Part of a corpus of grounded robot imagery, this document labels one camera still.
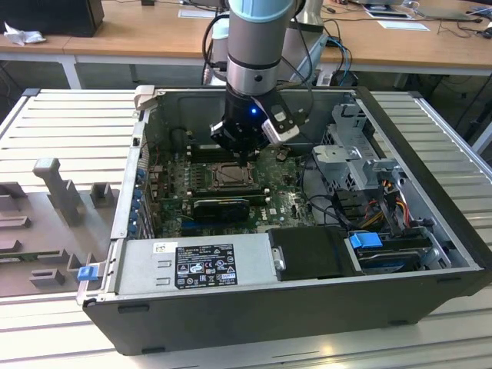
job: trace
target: motherboard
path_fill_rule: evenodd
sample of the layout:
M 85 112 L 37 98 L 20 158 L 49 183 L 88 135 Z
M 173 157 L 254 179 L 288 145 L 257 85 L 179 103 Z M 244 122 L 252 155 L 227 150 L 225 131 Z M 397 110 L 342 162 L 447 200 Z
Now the motherboard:
M 155 168 L 153 208 L 159 237 L 263 233 L 314 225 L 299 188 L 300 157 L 272 148 L 240 167 L 234 158 L 212 152 L 174 154 Z

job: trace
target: blue plastic clip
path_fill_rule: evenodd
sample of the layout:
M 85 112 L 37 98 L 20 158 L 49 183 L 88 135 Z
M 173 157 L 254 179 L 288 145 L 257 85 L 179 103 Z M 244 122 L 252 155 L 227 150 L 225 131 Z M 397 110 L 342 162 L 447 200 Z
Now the blue plastic clip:
M 99 267 L 96 265 L 89 265 L 87 267 L 80 267 L 78 269 L 77 279 L 79 281 L 97 281 L 98 280 Z
M 349 238 L 353 248 L 380 248 L 383 246 L 377 233 L 361 232 Z

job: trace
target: black box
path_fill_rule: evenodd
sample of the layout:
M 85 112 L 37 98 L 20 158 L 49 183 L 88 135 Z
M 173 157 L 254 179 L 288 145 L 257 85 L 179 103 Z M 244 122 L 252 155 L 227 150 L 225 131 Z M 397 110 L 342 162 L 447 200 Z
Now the black box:
M 43 35 L 92 37 L 105 13 L 101 0 L 0 0 L 0 21 Z

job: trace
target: warning label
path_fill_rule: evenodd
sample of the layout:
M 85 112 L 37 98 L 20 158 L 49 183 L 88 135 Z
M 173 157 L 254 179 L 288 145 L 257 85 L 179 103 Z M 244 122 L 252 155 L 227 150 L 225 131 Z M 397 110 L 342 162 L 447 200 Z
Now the warning label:
M 175 286 L 202 288 L 238 284 L 232 244 L 176 248 Z

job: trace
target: white cloth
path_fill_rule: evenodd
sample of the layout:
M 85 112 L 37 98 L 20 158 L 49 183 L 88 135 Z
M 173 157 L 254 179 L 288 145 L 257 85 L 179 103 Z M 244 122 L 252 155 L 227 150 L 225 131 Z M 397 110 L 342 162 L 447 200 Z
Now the white cloth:
M 3 35 L 13 44 L 19 44 L 24 46 L 25 44 L 35 44 L 37 42 L 44 42 L 46 38 L 43 38 L 41 32 L 38 31 L 21 31 L 15 29 L 5 23 L 6 32 Z

